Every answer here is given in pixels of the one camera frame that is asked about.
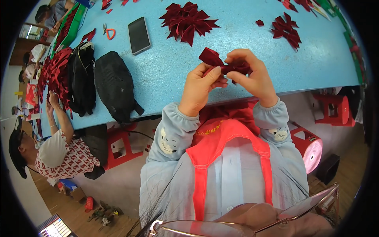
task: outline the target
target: woman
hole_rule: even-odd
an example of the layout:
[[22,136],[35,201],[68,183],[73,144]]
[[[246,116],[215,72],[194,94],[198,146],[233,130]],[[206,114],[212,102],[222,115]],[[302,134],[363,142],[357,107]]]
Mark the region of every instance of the woman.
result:
[[36,22],[45,21],[45,26],[56,33],[62,24],[63,18],[72,9],[74,4],[69,0],[59,0],[54,5],[42,5],[37,10]]
[[[308,197],[307,173],[291,140],[287,109],[264,63],[248,49],[227,54],[226,63],[238,61],[247,62],[253,73],[226,76],[259,98],[253,109],[251,103],[239,103],[226,113],[212,107],[203,113],[208,93],[227,86],[220,67],[204,76],[211,68],[204,63],[188,73],[181,102],[163,109],[141,170],[143,229],[136,236],[147,236],[155,220],[216,220],[258,229]],[[308,213],[257,236],[314,236],[330,229],[325,218]]]

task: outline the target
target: glasses lens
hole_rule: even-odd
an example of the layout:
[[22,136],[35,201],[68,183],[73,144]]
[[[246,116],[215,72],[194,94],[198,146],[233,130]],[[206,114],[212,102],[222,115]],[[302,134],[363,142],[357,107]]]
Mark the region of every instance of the glasses lens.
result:
[[323,199],[326,196],[331,194],[337,188],[338,184],[335,184],[324,191],[321,191],[311,197],[308,197],[296,203],[292,207],[289,207],[288,209],[284,210],[281,214],[279,214],[278,219],[282,220],[286,218],[294,218],[310,211],[311,209],[316,207],[321,201],[323,201]]
[[254,232],[248,227],[239,224],[226,224],[220,222],[202,221],[171,221],[163,223],[163,228],[179,231],[183,236],[208,236],[208,237],[247,237],[253,236]]

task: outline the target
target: red apron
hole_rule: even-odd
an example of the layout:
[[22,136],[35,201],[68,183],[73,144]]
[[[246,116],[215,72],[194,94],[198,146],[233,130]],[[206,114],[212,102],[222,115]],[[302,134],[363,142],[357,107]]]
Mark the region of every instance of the red apron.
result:
[[255,135],[258,135],[259,131],[252,117],[252,108],[255,104],[256,102],[240,103],[233,105],[232,109],[228,109],[226,106],[211,107],[200,113],[201,121],[204,121],[204,118],[209,120],[197,129],[191,147],[186,150],[195,167],[195,190],[193,193],[195,220],[202,221],[204,219],[208,167],[221,155],[225,144],[236,137],[249,139],[254,151],[260,155],[265,181],[265,202],[273,204],[270,147],[268,143]]

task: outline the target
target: scissors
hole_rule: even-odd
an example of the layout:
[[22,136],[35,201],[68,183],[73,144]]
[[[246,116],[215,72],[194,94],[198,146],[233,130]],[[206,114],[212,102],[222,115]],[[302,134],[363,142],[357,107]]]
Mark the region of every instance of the scissors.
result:
[[[106,36],[108,37],[108,40],[113,39],[113,37],[114,37],[115,34],[116,34],[116,30],[114,30],[114,29],[107,29],[105,23],[103,24],[103,29],[104,29],[104,33],[103,33],[103,35],[105,35],[105,33],[106,33]],[[109,32],[110,32],[110,31],[113,31],[113,35],[112,35],[112,37],[109,36]]]

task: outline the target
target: black mesh bag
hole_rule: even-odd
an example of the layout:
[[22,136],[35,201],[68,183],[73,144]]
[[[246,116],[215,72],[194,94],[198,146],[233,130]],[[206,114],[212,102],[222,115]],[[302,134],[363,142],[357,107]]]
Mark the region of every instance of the black mesh bag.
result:
[[143,114],[144,110],[134,99],[132,76],[115,51],[96,60],[95,84],[101,101],[118,123],[130,123],[133,110]]
[[91,115],[96,105],[94,61],[93,44],[84,42],[72,51],[67,63],[69,106],[80,117],[86,112]]

